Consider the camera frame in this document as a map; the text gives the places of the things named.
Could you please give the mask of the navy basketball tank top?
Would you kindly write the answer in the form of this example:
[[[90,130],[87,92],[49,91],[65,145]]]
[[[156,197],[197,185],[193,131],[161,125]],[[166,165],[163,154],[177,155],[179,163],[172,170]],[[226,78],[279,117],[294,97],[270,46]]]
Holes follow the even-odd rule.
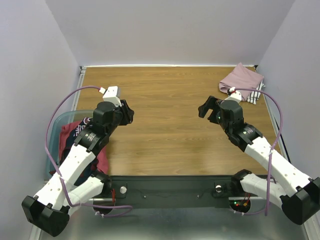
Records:
[[[90,117],[85,117],[81,121],[75,121],[62,126],[60,133],[59,149],[60,164],[62,164],[65,158],[68,156],[75,139],[78,137],[80,132],[86,127],[90,119]],[[75,181],[74,185],[80,186],[81,184],[83,184],[96,169],[96,160],[94,160],[86,166],[84,171]]]

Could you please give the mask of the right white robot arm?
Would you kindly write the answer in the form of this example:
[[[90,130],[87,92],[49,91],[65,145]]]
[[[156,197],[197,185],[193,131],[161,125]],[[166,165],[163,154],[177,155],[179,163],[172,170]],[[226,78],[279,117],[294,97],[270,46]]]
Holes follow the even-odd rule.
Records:
[[[243,169],[232,177],[231,192],[244,192],[269,200],[297,225],[304,224],[320,210],[320,179],[311,178],[289,163],[269,144],[263,134],[244,120],[239,101],[209,96],[198,108],[198,116],[220,125],[229,141],[256,160],[276,182],[268,182],[249,170]]]

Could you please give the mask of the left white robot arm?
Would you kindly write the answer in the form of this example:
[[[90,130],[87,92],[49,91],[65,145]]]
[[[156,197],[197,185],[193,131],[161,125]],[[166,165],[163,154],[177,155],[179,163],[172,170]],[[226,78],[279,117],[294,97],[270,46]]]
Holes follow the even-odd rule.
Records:
[[[92,119],[79,133],[56,173],[34,196],[23,199],[21,206],[31,224],[56,237],[66,228],[75,211],[81,206],[89,206],[91,198],[115,194],[111,178],[98,170],[81,185],[74,184],[109,143],[114,130],[131,124],[133,116],[134,111],[124,99],[118,103],[103,101],[97,105]]]

